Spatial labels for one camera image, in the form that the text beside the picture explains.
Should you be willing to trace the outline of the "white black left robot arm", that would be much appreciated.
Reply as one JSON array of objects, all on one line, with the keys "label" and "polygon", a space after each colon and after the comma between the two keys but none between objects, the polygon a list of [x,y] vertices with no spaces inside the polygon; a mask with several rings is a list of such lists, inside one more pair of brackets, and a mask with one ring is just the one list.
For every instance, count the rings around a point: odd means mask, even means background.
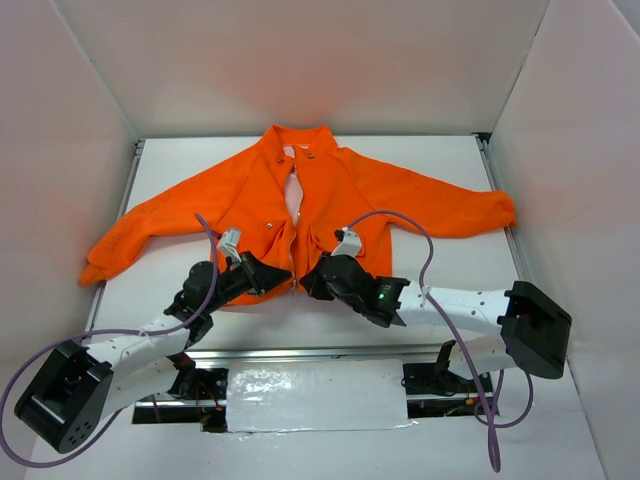
[{"label": "white black left robot arm", "polygon": [[103,418],[141,399],[195,395],[203,372],[186,351],[212,328],[213,312],[244,294],[270,293],[290,277],[250,252],[224,271],[209,261],[195,264],[163,314],[133,334],[55,347],[16,402],[15,416],[66,454]]}]

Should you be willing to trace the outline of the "orange zip-up jacket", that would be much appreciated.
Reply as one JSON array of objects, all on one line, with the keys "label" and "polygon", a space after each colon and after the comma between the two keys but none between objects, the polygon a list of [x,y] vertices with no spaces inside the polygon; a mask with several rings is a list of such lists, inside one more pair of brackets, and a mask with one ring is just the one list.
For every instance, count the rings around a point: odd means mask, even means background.
[{"label": "orange zip-up jacket", "polygon": [[362,266],[388,276],[393,227],[467,238],[515,222],[515,204],[502,191],[468,190],[363,156],[340,146],[325,126],[272,126],[256,144],[126,213],[109,279],[133,265],[152,238],[205,228],[239,229],[240,249],[290,271],[290,289],[336,247],[334,231],[349,224],[362,242]]}]

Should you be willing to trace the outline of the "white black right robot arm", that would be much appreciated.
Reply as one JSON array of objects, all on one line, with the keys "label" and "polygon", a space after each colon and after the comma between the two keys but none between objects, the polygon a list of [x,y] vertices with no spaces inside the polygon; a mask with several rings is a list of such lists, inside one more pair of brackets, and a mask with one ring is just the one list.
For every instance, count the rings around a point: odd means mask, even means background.
[{"label": "white black right robot arm", "polygon": [[548,380],[564,375],[572,318],[530,282],[493,291],[422,287],[375,277],[350,256],[324,255],[300,284],[310,297],[338,300],[382,328],[448,328],[453,338],[442,345],[434,370],[446,391],[510,368]]}]

